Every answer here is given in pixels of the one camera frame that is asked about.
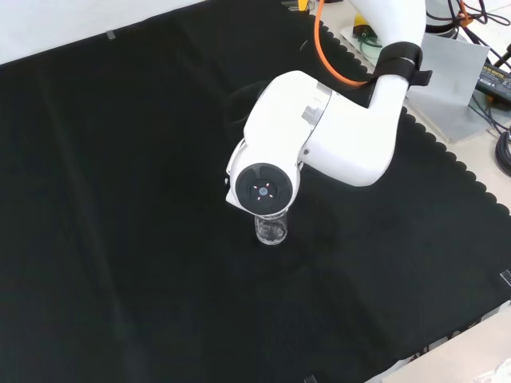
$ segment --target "yellow object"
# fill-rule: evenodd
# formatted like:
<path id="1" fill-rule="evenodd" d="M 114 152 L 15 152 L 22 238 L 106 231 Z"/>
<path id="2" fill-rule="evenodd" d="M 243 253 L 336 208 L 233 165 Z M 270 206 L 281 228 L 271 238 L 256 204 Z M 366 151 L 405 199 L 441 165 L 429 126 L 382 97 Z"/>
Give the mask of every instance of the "yellow object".
<path id="1" fill-rule="evenodd" d="M 309 0 L 298 0 L 298 10 L 307 10 Z"/>
<path id="2" fill-rule="evenodd" d="M 366 21 L 365 18 L 362 17 L 361 14 L 355 15 L 355 21 L 353 22 L 353 26 L 368 26 L 369 23 Z"/>
<path id="3" fill-rule="evenodd" d="M 353 37 L 355 38 L 376 38 L 376 33 L 369 26 L 369 23 L 361 14 L 355 15 L 353 21 Z"/>

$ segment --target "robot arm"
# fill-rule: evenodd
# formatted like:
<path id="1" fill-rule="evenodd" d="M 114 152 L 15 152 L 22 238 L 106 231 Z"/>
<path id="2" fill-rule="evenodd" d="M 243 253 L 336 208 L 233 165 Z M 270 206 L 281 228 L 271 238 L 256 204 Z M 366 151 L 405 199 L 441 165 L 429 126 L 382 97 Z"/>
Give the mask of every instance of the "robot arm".
<path id="1" fill-rule="evenodd" d="M 351 2 L 383 47 L 401 41 L 421 45 L 424 0 Z M 298 193 L 302 162 L 350 185 L 373 184 L 394 154 L 408 87 L 401 76 L 379 77 L 366 109 L 305 73 L 277 77 L 255 104 L 232 153 L 227 201 L 254 215 L 282 214 Z"/>

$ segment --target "black tablecloth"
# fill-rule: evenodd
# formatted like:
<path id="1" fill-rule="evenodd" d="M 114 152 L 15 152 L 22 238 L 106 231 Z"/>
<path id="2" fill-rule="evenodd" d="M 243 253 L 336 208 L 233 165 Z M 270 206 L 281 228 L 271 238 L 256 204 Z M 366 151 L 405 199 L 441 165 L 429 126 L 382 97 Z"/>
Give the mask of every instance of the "black tablecloth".
<path id="1" fill-rule="evenodd" d="M 507 299 L 509 211 L 405 113 L 374 186 L 303 169 L 282 245 L 225 203 L 231 92 L 367 101 L 312 22 L 208 2 L 0 68 L 2 382 L 361 382 Z"/>

